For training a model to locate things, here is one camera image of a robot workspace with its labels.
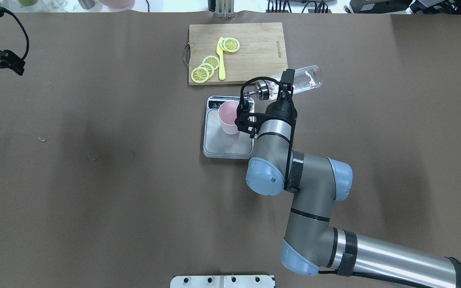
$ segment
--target brown table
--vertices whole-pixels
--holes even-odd
[[[292,195],[257,195],[247,161],[203,156],[207,97],[239,88],[189,86],[181,51],[189,24],[220,22],[283,22],[289,66],[322,69],[322,87],[295,98],[294,148],[353,167],[331,225],[461,258],[461,16],[18,16],[31,51],[23,77],[0,70],[0,287],[231,273],[390,287],[283,268]],[[21,55],[12,21],[0,48]]]

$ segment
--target digital scale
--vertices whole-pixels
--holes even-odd
[[[211,96],[207,99],[203,153],[208,158],[250,159],[254,150],[254,139],[247,133],[229,135],[222,130],[218,109],[227,101],[239,101],[239,97]],[[254,100],[245,98],[245,101],[250,103],[250,112],[253,113]]]

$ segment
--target clear bottle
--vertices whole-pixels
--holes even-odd
[[[271,76],[280,81],[282,73]],[[320,87],[322,83],[321,70],[317,65],[298,68],[295,70],[293,94]],[[258,80],[251,91],[245,92],[245,97],[257,95],[259,100],[276,100],[279,86],[273,82]]]

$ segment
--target lemon slice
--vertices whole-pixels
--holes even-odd
[[[209,79],[209,71],[204,67],[197,67],[192,71],[192,80],[195,83],[203,83]]]
[[[237,52],[239,50],[239,41],[236,38],[224,38],[222,49],[229,53]]]
[[[202,63],[209,63],[212,65],[212,68],[214,70],[218,69],[218,66],[220,66],[220,60],[218,57],[209,55],[208,57],[205,57],[204,60],[202,60]]]
[[[209,63],[202,63],[202,64],[200,64],[199,67],[204,67],[205,69],[207,69],[207,71],[209,71],[208,80],[211,79],[212,75],[214,74],[214,68],[212,67],[212,65],[209,64]]]

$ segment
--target cutting board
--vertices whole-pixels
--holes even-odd
[[[240,49],[224,52],[225,80],[218,79],[218,71],[204,83],[195,83],[191,73],[208,55],[216,54],[220,37],[236,38]],[[258,76],[271,76],[287,69],[286,46],[282,23],[251,24],[192,24],[190,25],[190,85],[243,84]]]

